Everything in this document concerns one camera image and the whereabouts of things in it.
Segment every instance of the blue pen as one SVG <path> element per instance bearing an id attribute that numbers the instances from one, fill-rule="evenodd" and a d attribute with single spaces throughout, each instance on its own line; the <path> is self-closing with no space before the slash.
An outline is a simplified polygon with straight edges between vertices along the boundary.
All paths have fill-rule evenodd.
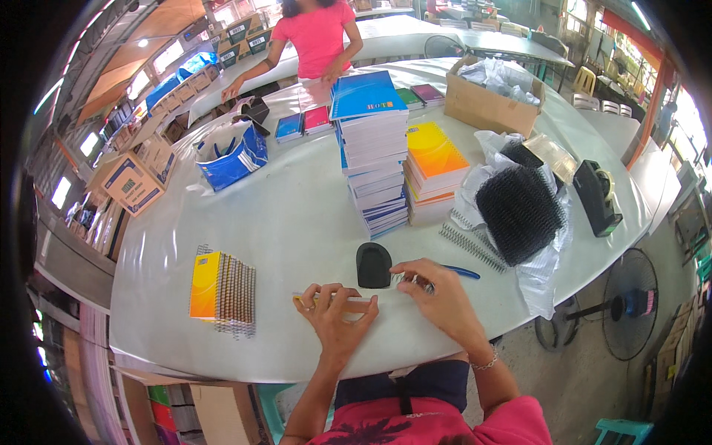
<path id="1" fill-rule="evenodd" d="M 472 278 L 474 280 L 479 280 L 480 279 L 480 274 L 473 272 L 473 271 L 468 271 L 467 269 L 463 269 L 462 267 L 455 267 L 455 266 L 445 266 L 444 264 L 442 265 L 444 268 L 448 268 L 451 271 L 457 272 L 458 275 L 460 276 L 466 276 L 468 278 Z"/>

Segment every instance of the bracelet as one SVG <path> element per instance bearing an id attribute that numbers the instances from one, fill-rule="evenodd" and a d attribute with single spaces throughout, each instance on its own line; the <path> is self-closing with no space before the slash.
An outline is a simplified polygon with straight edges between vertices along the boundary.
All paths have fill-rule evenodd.
<path id="1" fill-rule="evenodd" d="M 484 371 L 490 369 L 494 364 L 499 360 L 499 351 L 497 351 L 497 348 L 494 347 L 494 345 L 490 345 L 492 347 L 492 353 L 494 354 L 494 358 L 492 359 L 491 362 L 489 362 L 487 365 L 484 366 L 477 366 L 474 363 L 470 363 L 470 366 L 472 366 L 473 371 Z"/>

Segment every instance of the person's left hand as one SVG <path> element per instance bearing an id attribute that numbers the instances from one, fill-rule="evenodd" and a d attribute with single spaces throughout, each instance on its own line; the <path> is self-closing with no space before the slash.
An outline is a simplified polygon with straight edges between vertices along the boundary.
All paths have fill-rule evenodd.
<path id="1" fill-rule="evenodd" d="M 318 303 L 314 295 L 320 294 Z M 314 327 L 322 346 L 322 358 L 339 367 L 346 366 L 356 347 L 378 315 L 378 296 L 371 297 L 368 309 L 356 321 L 343 319 L 344 306 L 349 297 L 360 297 L 356 289 L 345 288 L 341 283 L 319 286 L 312 284 L 301 299 L 294 298 L 294 306 Z"/>
<path id="2" fill-rule="evenodd" d="M 334 82 L 336 82 L 336 79 L 338 79 L 343 74 L 343 71 L 341 71 L 342 66 L 342 63 L 339 63 L 338 61 L 333 61 L 331 65 L 326 67 L 326 69 L 324 70 L 324 73 L 321 75 L 321 81 L 326 82 L 329 85 L 333 85 Z"/>

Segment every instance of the pink shirt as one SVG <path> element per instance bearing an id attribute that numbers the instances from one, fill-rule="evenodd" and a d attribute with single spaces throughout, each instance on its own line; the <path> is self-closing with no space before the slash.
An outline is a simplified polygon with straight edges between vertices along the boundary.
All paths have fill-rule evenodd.
<path id="1" fill-rule="evenodd" d="M 282 17 L 272 31 L 272 39 L 291 41 L 299 55 L 297 75 L 318 79 L 339 54 L 344 52 L 344 25 L 356 19 L 345 1 L 306 14 Z M 346 61 L 342 69 L 351 68 Z"/>
<path id="2" fill-rule="evenodd" d="M 522 396 L 499 407 L 470 429 L 456 407 L 440 399 L 412 397 L 413 414 L 400 414 L 397 398 L 353 403 L 334 413 L 329 431 L 308 445 L 433 445 L 445 436 L 466 434 L 476 445 L 551 445 L 539 402 Z"/>

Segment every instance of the electric fan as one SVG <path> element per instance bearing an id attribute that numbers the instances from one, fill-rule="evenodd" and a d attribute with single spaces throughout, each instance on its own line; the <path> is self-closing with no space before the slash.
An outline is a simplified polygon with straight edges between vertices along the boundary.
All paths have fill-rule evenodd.
<path id="1" fill-rule="evenodd" d="M 627 361 L 645 348 L 655 326 L 658 278 L 650 258 L 639 248 L 629 248 L 613 264 L 603 301 L 580 310 L 575 298 L 555 309 L 551 320 L 537 317 L 535 331 L 546 350 L 560 351 L 576 336 L 579 319 L 601 314 L 603 337 L 611 355 Z"/>
<path id="2" fill-rule="evenodd" d="M 432 36 L 425 41 L 425 58 L 462 57 L 465 50 L 459 43 L 445 36 Z"/>

